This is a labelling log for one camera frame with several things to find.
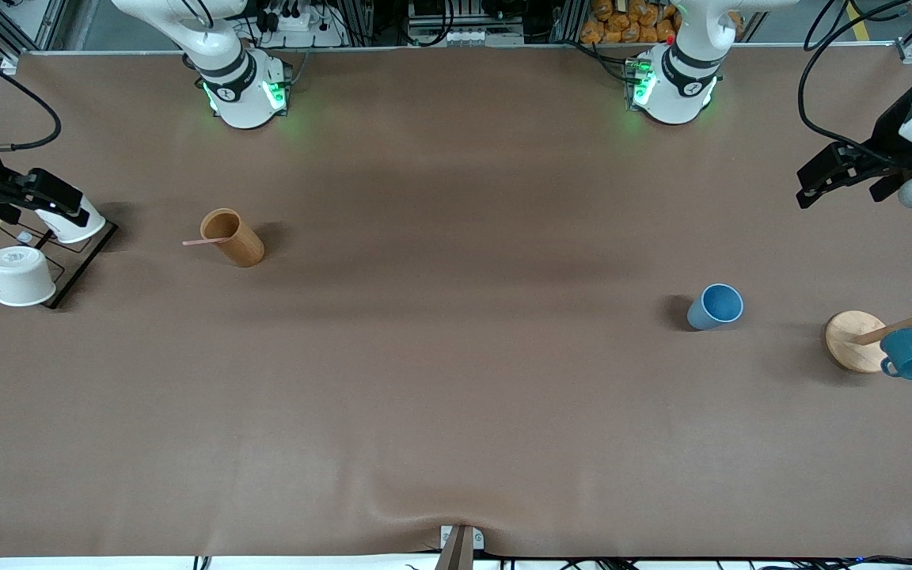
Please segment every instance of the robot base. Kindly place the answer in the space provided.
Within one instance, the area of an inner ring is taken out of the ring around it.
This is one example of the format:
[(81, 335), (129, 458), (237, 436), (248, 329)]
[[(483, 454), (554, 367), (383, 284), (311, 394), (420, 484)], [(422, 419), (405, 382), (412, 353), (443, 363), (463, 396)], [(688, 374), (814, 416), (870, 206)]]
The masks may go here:
[(716, 86), (713, 79), (701, 97), (682, 97), (678, 88), (665, 79), (663, 72), (663, 54), (667, 53), (666, 44), (658, 44), (649, 51), (637, 55), (637, 60), (649, 61), (651, 69), (647, 72), (647, 85), (626, 85), (626, 95), (631, 107), (641, 109), (652, 119), (668, 125), (681, 125), (695, 119), (706, 105), (709, 105), (710, 93)]
[(882, 371), (886, 353), (879, 343), (861, 346), (850, 342), (858, 335), (881, 329), (885, 324), (878, 317), (862, 310), (837, 313), (826, 323), (826, 348), (829, 354), (848, 371), (872, 374)]
[(273, 116), (286, 115), (291, 93), (290, 67), (262, 50), (249, 50), (249, 54), (256, 58), (256, 79), (245, 87), (238, 101), (222, 101), (207, 91), (214, 115), (235, 129), (254, 129)]

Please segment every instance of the round wooden base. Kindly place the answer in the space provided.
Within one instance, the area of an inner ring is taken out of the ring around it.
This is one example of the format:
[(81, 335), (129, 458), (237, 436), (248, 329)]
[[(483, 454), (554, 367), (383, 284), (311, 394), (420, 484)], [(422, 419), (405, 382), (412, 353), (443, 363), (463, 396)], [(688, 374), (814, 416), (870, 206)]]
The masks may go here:
[(837, 313), (826, 323), (826, 347), (836, 362), (848, 371), (865, 374), (881, 372), (886, 353), (879, 348), (879, 343), (860, 346), (851, 343), (850, 339), (884, 326), (878, 317), (862, 310)]

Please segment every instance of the light blue cup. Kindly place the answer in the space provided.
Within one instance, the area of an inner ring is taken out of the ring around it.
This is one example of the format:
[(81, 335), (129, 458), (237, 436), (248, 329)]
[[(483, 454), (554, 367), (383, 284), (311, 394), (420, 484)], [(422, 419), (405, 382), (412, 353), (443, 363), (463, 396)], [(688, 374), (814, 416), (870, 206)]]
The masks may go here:
[(741, 293), (730, 285), (714, 283), (702, 291), (688, 309), (688, 324), (699, 331), (737, 321), (745, 311)]

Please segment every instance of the gray floor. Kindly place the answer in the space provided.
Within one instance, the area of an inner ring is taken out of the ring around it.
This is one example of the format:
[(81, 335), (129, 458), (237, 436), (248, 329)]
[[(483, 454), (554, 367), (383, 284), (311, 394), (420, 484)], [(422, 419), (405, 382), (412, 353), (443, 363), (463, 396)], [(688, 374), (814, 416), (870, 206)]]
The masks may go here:
[[(826, 0), (800, 0), (793, 7), (768, 14), (750, 40), (752, 43), (804, 42), (804, 35), (825, 2)], [(883, 0), (857, 0), (862, 10), (872, 10), (882, 2)], [(846, 11), (839, 9), (841, 5), (841, 1), (835, 3), (823, 18), (815, 37), (822, 37), (828, 32), (837, 13), (841, 25), (848, 21)], [(866, 23), (865, 28), (871, 40), (894, 40), (912, 29), (912, 11), (896, 21)], [(853, 42), (854, 33), (848, 30), (840, 36), (840, 40)], [(111, 1), (100, 0), (97, 13), (93, 15), (87, 30), (83, 48), (95, 51), (156, 51), (177, 47), (156, 29), (117, 10)]]

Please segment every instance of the blue mug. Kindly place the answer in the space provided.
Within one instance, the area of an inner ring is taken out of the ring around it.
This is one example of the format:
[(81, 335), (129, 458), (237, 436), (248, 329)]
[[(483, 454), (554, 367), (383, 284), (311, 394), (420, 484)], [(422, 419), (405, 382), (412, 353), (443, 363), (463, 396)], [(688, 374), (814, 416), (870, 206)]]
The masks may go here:
[(714, 283), (706, 287), (688, 308), (688, 324), (699, 331), (708, 331), (737, 321), (744, 311), (745, 302), (737, 289)]
[(912, 380), (912, 328), (890, 332), (879, 345), (889, 355), (882, 371), (892, 378)]

